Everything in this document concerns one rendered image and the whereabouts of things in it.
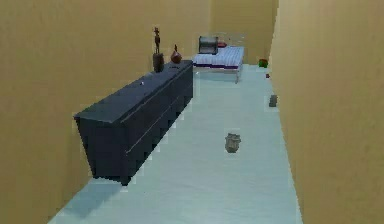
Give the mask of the grey crumpled cloth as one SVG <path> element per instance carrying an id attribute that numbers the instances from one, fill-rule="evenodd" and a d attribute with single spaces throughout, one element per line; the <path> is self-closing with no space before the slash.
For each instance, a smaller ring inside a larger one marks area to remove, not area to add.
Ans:
<path id="1" fill-rule="evenodd" d="M 228 153 L 236 153 L 239 149 L 241 138 L 239 134 L 229 133 L 225 137 L 225 149 Z"/>

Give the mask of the red-brown round vase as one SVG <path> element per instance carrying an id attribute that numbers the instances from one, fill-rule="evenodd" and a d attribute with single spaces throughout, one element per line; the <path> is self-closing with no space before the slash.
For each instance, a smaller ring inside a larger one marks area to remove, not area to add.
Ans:
<path id="1" fill-rule="evenodd" d="M 175 64 L 179 64 L 182 60 L 181 54 L 178 52 L 178 47 L 177 45 L 174 45 L 174 51 L 171 55 L 171 61 Z"/>

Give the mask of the dark blue chest of drawers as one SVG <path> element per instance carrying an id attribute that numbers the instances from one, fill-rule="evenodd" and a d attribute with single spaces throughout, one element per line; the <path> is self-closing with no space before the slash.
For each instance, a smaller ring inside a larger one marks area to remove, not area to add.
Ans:
<path id="1" fill-rule="evenodd" d="M 183 60 L 77 113 L 74 120 L 92 176 L 128 185 L 192 98 L 193 62 Z"/>

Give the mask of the dark brown figure statue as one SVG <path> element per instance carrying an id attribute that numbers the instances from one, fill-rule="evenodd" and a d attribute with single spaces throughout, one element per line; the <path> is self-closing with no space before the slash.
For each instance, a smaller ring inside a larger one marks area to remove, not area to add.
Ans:
<path id="1" fill-rule="evenodd" d="M 153 54 L 153 68 L 156 73 L 162 72 L 164 69 L 164 57 L 160 52 L 160 31 L 157 27 L 154 28 L 154 42 L 155 42 L 155 53 Z"/>

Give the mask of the grey pillow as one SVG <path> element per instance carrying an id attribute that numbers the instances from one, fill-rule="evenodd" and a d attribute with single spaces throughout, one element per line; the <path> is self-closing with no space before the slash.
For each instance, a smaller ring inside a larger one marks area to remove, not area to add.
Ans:
<path id="1" fill-rule="evenodd" d="M 217 37 L 199 37 L 199 53 L 216 55 L 218 53 L 218 38 Z"/>

